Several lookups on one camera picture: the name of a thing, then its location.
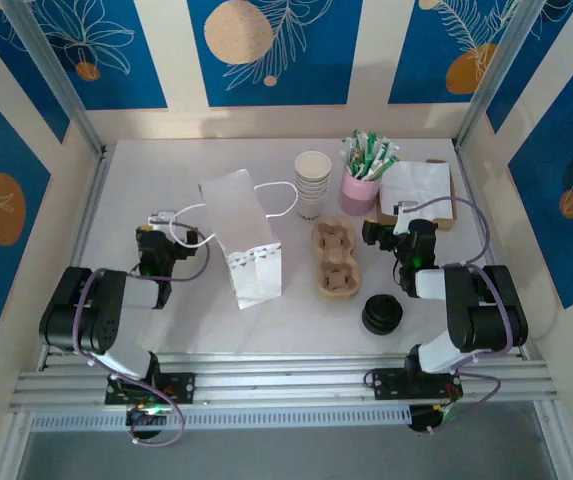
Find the stack of white paper cups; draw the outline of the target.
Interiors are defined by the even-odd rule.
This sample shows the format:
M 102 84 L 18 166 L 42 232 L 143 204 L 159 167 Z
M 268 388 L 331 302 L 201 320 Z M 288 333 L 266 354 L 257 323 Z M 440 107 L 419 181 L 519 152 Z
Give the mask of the stack of white paper cups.
M 298 191 L 297 213 L 306 220 L 317 219 L 328 190 L 332 162 L 322 152 L 306 151 L 296 157 L 294 168 Z

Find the pink cylindrical holder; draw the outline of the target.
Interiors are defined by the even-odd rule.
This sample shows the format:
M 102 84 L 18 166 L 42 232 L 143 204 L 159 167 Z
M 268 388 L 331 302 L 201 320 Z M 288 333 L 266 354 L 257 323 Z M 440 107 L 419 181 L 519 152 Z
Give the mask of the pink cylindrical holder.
M 379 188 L 379 180 L 359 180 L 351 176 L 347 169 L 344 169 L 338 194 L 340 209 L 350 216 L 368 214 L 375 205 Z

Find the stack of black cup lids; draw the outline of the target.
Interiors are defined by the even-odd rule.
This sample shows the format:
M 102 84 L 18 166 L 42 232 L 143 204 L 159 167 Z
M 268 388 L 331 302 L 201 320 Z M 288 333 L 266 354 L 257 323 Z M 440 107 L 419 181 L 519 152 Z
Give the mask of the stack of black cup lids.
M 384 336 L 399 326 L 402 316 L 402 306 L 393 295 L 377 294 L 366 301 L 361 318 L 369 332 Z

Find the aluminium frame post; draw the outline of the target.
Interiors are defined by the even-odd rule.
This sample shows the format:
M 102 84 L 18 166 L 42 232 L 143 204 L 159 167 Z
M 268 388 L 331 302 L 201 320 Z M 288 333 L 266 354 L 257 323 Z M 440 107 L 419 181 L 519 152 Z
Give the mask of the aluminium frame post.
M 482 77 L 477 91 L 453 139 L 459 153 L 473 133 L 477 122 L 486 112 L 507 72 L 537 20 L 546 0 L 519 0 L 514 17 L 508 23 L 496 52 Z
M 0 0 L 10 24 L 69 120 L 77 127 L 96 159 L 104 146 L 86 109 L 49 41 L 24 0 Z

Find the stack of cardboard cup carriers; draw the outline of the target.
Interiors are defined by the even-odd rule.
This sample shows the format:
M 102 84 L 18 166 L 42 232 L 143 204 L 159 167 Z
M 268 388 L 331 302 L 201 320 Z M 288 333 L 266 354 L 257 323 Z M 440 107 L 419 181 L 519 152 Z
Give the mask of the stack of cardboard cup carriers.
M 329 299 L 348 299 L 357 295 L 362 275 L 354 258 L 356 233 L 348 217 L 320 218 L 312 230 L 316 285 Z

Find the stack of white napkins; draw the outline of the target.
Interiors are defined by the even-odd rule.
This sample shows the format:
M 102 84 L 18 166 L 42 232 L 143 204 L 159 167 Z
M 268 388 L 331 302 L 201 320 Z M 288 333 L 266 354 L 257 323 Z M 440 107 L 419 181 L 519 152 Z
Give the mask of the stack of white napkins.
M 451 173 L 446 162 L 397 161 L 383 174 L 380 182 L 380 209 L 397 216 L 396 208 L 417 207 L 435 198 L 447 197 L 417 211 L 428 220 L 453 218 Z

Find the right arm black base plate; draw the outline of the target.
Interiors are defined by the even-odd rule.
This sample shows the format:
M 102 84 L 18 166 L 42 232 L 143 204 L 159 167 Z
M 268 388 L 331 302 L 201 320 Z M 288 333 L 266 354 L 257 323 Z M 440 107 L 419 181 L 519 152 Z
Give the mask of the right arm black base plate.
M 409 373 L 402 368 L 366 372 L 363 384 L 376 400 L 429 400 L 454 402 L 463 396 L 460 378 L 448 373 Z

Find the white paper bag with handles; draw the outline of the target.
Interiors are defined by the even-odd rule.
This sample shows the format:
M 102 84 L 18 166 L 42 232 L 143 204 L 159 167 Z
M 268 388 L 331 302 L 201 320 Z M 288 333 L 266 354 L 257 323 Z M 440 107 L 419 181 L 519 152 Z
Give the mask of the white paper bag with handles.
M 268 213 L 257 192 L 264 188 L 287 187 L 293 191 L 292 203 L 279 213 Z M 182 214 L 204 207 L 211 223 L 211 234 L 198 246 L 216 240 L 223 253 L 230 282 L 241 310 L 277 298 L 282 293 L 282 244 L 269 220 L 288 214 L 299 194 L 287 181 L 254 184 L 245 169 L 203 182 L 199 186 L 202 202 L 175 212 L 168 220 L 171 237 L 181 246 L 174 227 Z

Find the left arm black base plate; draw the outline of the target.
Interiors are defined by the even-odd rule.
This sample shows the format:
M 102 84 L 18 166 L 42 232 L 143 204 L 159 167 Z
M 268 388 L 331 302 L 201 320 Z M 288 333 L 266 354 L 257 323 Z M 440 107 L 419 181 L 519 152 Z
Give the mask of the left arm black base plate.
M 192 404 L 195 393 L 194 373 L 160 373 L 153 383 L 157 390 L 171 398 L 177 404 Z M 133 385 L 120 379 L 108 378 L 104 403 L 107 406 L 117 405 L 166 405 L 167 401 L 145 388 Z

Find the aluminium frame cross rail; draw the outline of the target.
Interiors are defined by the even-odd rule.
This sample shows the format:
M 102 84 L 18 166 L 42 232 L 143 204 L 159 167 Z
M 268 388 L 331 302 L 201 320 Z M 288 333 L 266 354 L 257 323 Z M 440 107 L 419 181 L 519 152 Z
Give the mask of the aluminium frame cross rail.
M 197 408 L 300 407 L 371 404 L 374 393 L 363 383 L 374 368 L 402 366 L 401 354 L 373 355 L 202 355 L 162 354 L 164 372 L 196 376 Z M 543 360 L 511 354 L 468 364 L 464 401 L 475 402 L 502 386 L 497 401 L 555 400 L 558 397 Z M 49 353 L 41 371 L 20 374 L 11 397 L 13 412 L 101 409 L 107 376 L 72 354 Z

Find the brown cardboard napkin tray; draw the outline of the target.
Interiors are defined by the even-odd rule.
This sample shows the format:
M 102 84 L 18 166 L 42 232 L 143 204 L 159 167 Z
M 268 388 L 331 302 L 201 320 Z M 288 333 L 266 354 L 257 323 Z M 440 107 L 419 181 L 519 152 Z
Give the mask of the brown cardboard napkin tray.
M 441 160 L 426 160 L 426 161 L 428 161 L 428 162 L 445 162 L 445 161 L 441 161 Z M 452 202 L 453 218 L 451 220 L 447 220 L 447 219 L 429 220 L 429 221 L 435 222 L 439 229 L 449 230 L 455 224 L 456 207 L 454 206 L 454 202 L 452 201 L 452 195 L 453 194 L 454 194 L 454 184 L 453 184 L 453 180 L 452 180 L 452 176 L 451 176 L 451 197 L 449 198 L 449 200 Z M 405 229 L 409 225 L 410 221 L 413 219 L 428 220 L 428 219 L 424 218 L 421 214 L 417 214 L 417 211 L 419 211 L 422 208 L 425 208 L 429 205 L 432 205 L 436 202 L 442 201 L 442 200 L 447 200 L 447 197 L 435 198 L 434 200 L 430 200 L 429 202 L 426 202 L 422 205 L 419 205 L 419 206 L 413 207 L 413 208 L 399 206 L 396 208 L 396 212 L 398 213 L 397 216 L 388 216 L 388 215 L 384 215 L 381 213 L 380 189 L 379 189 L 379 199 L 378 199 L 378 203 L 377 203 L 377 221 L 383 225 L 386 225 L 386 226 L 393 226 L 397 233 L 401 233 L 402 230 Z

